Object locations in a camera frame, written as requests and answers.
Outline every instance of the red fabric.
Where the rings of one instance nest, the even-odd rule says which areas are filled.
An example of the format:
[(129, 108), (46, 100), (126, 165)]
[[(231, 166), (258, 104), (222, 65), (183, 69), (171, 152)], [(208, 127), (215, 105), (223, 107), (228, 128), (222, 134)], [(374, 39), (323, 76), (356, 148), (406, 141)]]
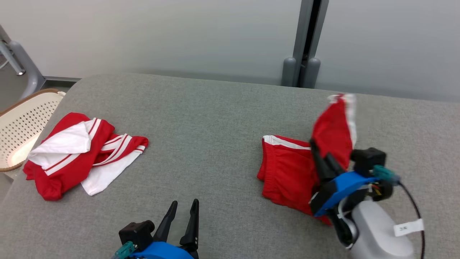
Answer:
[(342, 168), (347, 170), (353, 143), (345, 115), (346, 102), (342, 96), (342, 94), (338, 95), (334, 100), (335, 103), (332, 103), (318, 118), (311, 137), (315, 140), (322, 158), (326, 157), (327, 153), (331, 153)]
[[(45, 140), (62, 130), (84, 121), (90, 121), (90, 119), (84, 114), (75, 112), (69, 113), (55, 126)], [(143, 145), (144, 147), (148, 145), (147, 138), (136, 136), (129, 141), (126, 147), (119, 148), (118, 150), (111, 149), (101, 151), (106, 143), (110, 143), (110, 140), (119, 136), (113, 134), (115, 128), (105, 120), (100, 120), (100, 124), (92, 128), (92, 130), (95, 130), (96, 132), (94, 137), (91, 139), (90, 150), (86, 153), (78, 154), (73, 160), (69, 159), (71, 156), (71, 154), (69, 154), (63, 160), (49, 168), (46, 168), (45, 170), (40, 165), (36, 165), (32, 161), (28, 161), (25, 164), (23, 171), (27, 175), (26, 179), (35, 180), (37, 191), (43, 199), (60, 200), (63, 193), (78, 185), (88, 177), (93, 164), (103, 162), (110, 156), (115, 157), (118, 153), (121, 154), (118, 158), (113, 159), (113, 161), (106, 162), (104, 165), (115, 162), (131, 153), (139, 145)], [(55, 167), (59, 168), (60, 165), (65, 166), (49, 176), (46, 174), (46, 171)]]
[[(276, 135), (280, 139), (310, 147), (308, 142)], [(264, 181), (262, 195), (273, 203), (313, 216), (308, 202), (318, 183), (310, 150), (271, 145), (262, 139), (263, 159), (257, 178)], [(326, 216), (320, 217), (330, 224)]]
[[(346, 108), (342, 95), (336, 96), (334, 103), (316, 121), (312, 133), (321, 156), (331, 153), (344, 169), (348, 168), (353, 149)], [(287, 143), (274, 143), (270, 140), (272, 137)], [(313, 189), (319, 186), (319, 179), (311, 151), (302, 147), (310, 147), (310, 144), (279, 135), (264, 136), (262, 165), (257, 178), (264, 181), (262, 195), (265, 198), (313, 216), (308, 202)], [(319, 219), (330, 224), (326, 216)]]

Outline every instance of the white fabric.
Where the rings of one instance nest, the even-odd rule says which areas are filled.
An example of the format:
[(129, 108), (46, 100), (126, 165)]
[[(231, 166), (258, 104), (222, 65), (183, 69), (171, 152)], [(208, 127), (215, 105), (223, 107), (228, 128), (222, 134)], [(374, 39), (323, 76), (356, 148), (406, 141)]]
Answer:
[(56, 133), (30, 151), (28, 159), (46, 170), (65, 159), (69, 154), (88, 152), (92, 139), (88, 132), (95, 125), (95, 120), (80, 122)]
[(93, 196), (105, 190), (141, 153), (135, 150), (116, 162), (91, 168), (88, 178), (81, 182), (86, 193)]
[(262, 138), (263, 138), (265, 143), (269, 143), (270, 145), (273, 145), (273, 146), (280, 145), (280, 146), (290, 147), (290, 148), (293, 148), (293, 149), (310, 150), (309, 147), (303, 147), (301, 145), (291, 143), (289, 141), (280, 139), (280, 138), (278, 138), (276, 136), (273, 136), (273, 135), (265, 135)]
[(350, 138), (353, 147), (355, 147), (356, 140), (357, 140), (357, 133), (356, 133), (356, 123), (355, 123), (355, 116), (356, 116), (356, 96), (354, 94), (344, 94), (342, 98), (345, 101), (345, 115), (346, 115), (346, 122), (348, 124), (348, 130), (350, 131)]

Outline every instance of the white label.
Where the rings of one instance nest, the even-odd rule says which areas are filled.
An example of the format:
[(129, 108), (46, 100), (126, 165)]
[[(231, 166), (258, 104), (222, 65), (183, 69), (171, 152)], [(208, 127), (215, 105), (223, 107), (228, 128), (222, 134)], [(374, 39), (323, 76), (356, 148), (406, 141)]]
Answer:
[(395, 236), (407, 235), (413, 232), (425, 230), (423, 219), (419, 218), (416, 221), (407, 222), (394, 226)]

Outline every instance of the white perforated chair back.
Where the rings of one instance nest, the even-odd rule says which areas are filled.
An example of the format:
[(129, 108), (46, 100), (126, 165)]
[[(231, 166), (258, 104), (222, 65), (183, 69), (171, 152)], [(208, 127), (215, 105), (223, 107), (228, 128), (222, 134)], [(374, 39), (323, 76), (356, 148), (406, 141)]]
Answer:
[(41, 90), (0, 115), (0, 172), (22, 165), (64, 95)]

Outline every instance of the gray pole base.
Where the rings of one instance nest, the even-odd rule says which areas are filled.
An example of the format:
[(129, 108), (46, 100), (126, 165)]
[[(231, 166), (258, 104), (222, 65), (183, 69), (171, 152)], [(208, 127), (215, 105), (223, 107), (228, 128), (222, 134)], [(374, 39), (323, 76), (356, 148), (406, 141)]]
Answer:
[(286, 58), (283, 63), (282, 86), (294, 86), (295, 58)]
[(312, 58), (307, 61), (303, 83), (300, 87), (315, 88), (316, 79), (318, 78), (320, 66), (321, 60), (319, 60), (318, 58)]
[(21, 62), (24, 66), (25, 70), (27, 71), (27, 87), (24, 90), (23, 94), (21, 95), (21, 99), (37, 92), (41, 89), (43, 84), (45, 83), (45, 78), (41, 75), (38, 68), (35, 66), (32, 59), (27, 55), (24, 48), (19, 44), (19, 42), (11, 41), (9, 43), (10, 48), (13, 50), (16, 58)]

